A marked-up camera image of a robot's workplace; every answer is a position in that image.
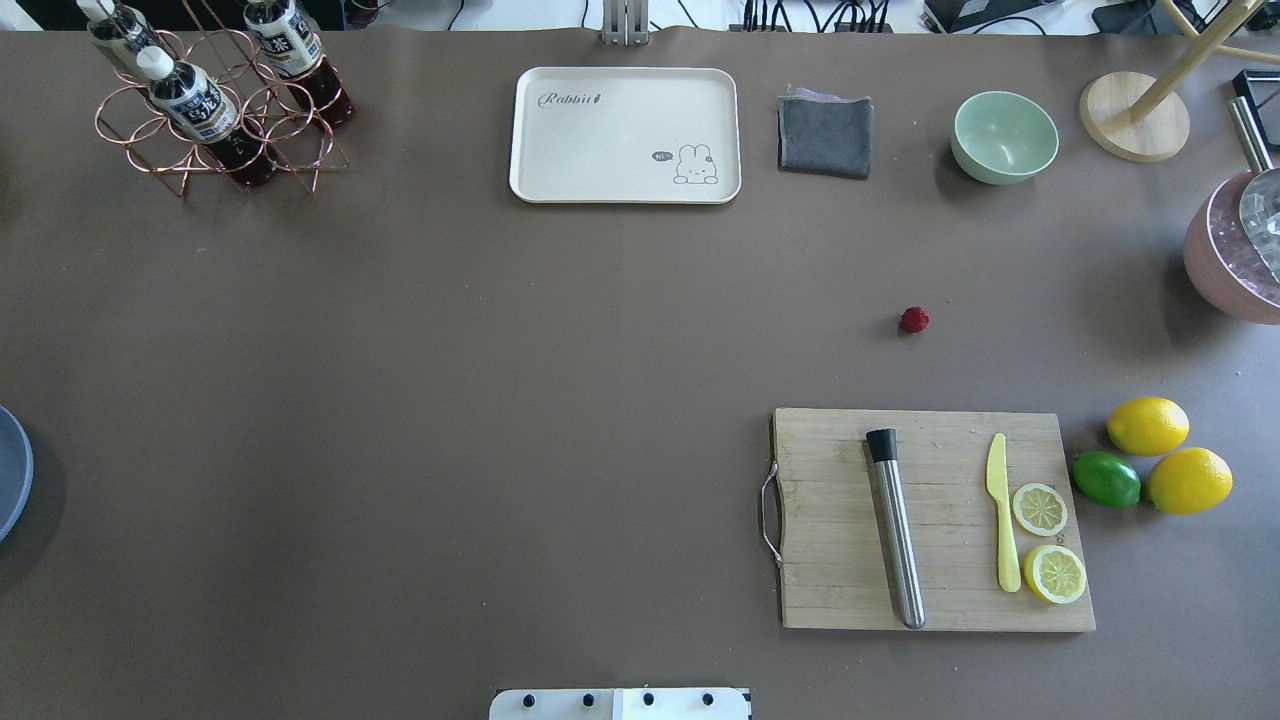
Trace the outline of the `blue round plate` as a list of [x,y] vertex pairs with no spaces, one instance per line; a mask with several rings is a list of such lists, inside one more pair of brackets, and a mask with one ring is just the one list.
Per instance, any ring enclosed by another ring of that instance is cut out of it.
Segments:
[[32,491],[35,454],[29,437],[6,407],[1,407],[1,541],[19,521]]

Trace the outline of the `red strawberry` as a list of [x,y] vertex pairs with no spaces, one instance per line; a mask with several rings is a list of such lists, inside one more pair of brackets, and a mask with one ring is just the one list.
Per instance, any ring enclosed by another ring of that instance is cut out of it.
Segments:
[[899,331],[905,334],[919,334],[931,324],[931,314],[922,306],[911,306],[904,310],[899,319]]

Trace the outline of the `cream rabbit tray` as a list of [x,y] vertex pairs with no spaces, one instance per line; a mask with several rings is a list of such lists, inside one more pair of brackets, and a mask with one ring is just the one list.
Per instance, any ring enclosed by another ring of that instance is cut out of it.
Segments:
[[728,202],[737,86],[717,68],[534,67],[516,85],[508,183],[525,202]]

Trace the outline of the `steel muddler black tip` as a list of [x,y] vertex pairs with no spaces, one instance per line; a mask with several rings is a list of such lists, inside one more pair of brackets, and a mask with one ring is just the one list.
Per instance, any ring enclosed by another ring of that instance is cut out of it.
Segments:
[[869,430],[865,438],[870,451],[870,475],[882,505],[893,597],[905,628],[919,630],[925,626],[927,611],[899,465],[896,429]]

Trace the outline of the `grey folded cloth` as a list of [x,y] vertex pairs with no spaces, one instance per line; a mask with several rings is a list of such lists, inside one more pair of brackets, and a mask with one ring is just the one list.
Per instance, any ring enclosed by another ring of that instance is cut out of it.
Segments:
[[876,106],[869,97],[797,87],[777,104],[780,168],[855,181],[870,177]]

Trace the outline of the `green ceramic bowl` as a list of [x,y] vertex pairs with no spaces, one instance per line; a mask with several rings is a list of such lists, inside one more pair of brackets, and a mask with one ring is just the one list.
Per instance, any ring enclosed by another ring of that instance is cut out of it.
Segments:
[[1016,184],[1057,156],[1059,131],[1037,102],[1009,91],[986,91],[955,111],[950,147],[955,161],[986,184]]

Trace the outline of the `lemon half slice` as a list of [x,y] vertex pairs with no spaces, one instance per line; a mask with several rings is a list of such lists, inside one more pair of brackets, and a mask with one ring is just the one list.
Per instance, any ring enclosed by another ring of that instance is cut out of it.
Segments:
[[1030,589],[1051,603],[1073,603],[1087,589],[1085,564],[1070,548],[1041,544],[1023,560],[1023,575]]
[[1060,534],[1069,520],[1064,497],[1053,487],[1043,483],[1027,483],[1019,487],[1011,498],[1011,512],[1023,530],[1038,537]]

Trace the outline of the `yellow plastic knife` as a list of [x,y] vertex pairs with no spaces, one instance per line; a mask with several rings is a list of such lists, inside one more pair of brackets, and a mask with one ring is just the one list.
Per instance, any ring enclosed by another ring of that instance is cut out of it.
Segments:
[[997,583],[1002,591],[1016,593],[1021,588],[1021,575],[1012,533],[1006,452],[1006,434],[995,433],[986,460],[986,489],[995,502]]

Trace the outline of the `tea bottle middle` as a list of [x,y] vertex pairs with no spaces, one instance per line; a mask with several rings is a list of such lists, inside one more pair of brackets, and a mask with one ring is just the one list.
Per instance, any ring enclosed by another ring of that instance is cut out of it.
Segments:
[[302,109],[316,111],[332,128],[355,115],[355,104],[297,1],[247,1],[242,17],[265,61]]

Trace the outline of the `tea bottle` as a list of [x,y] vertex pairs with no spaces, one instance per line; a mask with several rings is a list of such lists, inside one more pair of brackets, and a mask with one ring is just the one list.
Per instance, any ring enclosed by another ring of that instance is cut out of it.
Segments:
[[271,151],[244,128],[239,106],[202,68],[154,45],[140,50],[136,64],[148,82],[150,102],[206,149],[236,183],[255,187],[271,179],[276,169]]
[[169,47],[145,15],[132,6],[115,1],[79,0],[76,3],[87,19],[86,29],[99,51],[123,76],[146,79],[138,67],[138,55],[146,47]]
[[242,17],[265,61],[302,109],[316,111],[332,128],[355,115],[355,104],[297,1],[247,1]]

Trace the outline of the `green lime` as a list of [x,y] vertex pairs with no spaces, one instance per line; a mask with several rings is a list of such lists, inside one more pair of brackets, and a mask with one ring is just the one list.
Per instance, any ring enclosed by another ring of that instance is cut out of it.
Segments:
[[1071,461],[1070,478],[1087,498],[1111,509],[1130,507],[1140,501],[1142,482],[1138,471],[1111,452],[1078,454]]

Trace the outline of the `yellow lemon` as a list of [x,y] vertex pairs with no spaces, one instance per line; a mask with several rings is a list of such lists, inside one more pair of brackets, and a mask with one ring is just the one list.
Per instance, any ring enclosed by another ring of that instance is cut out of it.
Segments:
[[1233,487],[1233,470],[1222,457],[1208,448],[1189,447],[1155,464],[1146,495],[1160,511],[1189,515],[1221,503]]
[[1116,406],[1106,421],[1111,443],[1124,454],[1157,456],[1178,448],[1190,434],[1185,410],[1170,398],[1146,396]]

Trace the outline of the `tea bottle front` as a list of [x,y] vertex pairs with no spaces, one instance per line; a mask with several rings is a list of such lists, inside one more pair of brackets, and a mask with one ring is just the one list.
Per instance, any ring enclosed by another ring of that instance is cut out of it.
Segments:
[[244,128],[239,106],[202,68],[154,45],[140,50],[136,64],[148,82],[150,102],[206,149],[236,183],[255,187],[271,179],[276,169],[271,151]]

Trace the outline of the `wooden cup tree stand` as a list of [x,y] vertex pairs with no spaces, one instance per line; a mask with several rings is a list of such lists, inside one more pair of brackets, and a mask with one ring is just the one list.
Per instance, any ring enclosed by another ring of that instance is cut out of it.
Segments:
[[1084,88],[1078,105],[1080,122],[1093,141],[1128,161],[1164,161],[1184,147],[1190,117],[1175,90],[1211,54],[1279,64],[1276,53],[1224,44],[1260,12],[1262,1],[1230,1],[1202,31],[1180,18],[1172,1],[1158,5],[1174,15],[1188,37],[1179,58],[1157,78],[1130,70],[1101,76]]

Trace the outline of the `pink bowl with ice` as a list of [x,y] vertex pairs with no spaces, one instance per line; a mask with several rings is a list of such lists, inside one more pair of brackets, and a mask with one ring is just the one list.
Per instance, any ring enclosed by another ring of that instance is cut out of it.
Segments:
[[1199,206],[1183,249],[1187,274],[1217,310],[1262,325],[1279,324],[1277,281],[1245,234],[1238,201],[1253,174],[1224,181]]

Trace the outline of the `tea bottle back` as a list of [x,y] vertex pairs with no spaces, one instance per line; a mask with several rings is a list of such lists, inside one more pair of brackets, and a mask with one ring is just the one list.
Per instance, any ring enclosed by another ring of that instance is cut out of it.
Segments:
[[145,15],[132,6],[115,1],[79,0],[76,3],[87,19],[86,29],[99,51],[123,76],[146,79],[138,67],[138,55],[146,47],[169,47]]

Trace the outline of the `metal ice scoop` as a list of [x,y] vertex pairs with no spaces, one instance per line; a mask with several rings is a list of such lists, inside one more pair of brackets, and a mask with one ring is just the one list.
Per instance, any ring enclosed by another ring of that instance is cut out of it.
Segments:
[[1270,158],[1248,99],[1235,96],[1230,113],[1252,172],[1238,201],[1238,215],[1260,260],[1279,281],[1279,170]]

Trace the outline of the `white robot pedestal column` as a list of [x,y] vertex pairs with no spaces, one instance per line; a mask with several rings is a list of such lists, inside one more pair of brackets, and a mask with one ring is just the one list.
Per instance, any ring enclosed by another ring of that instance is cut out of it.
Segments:
[[749,689],[635,687],[507,689],[490,702],[489,719],[751,719]]

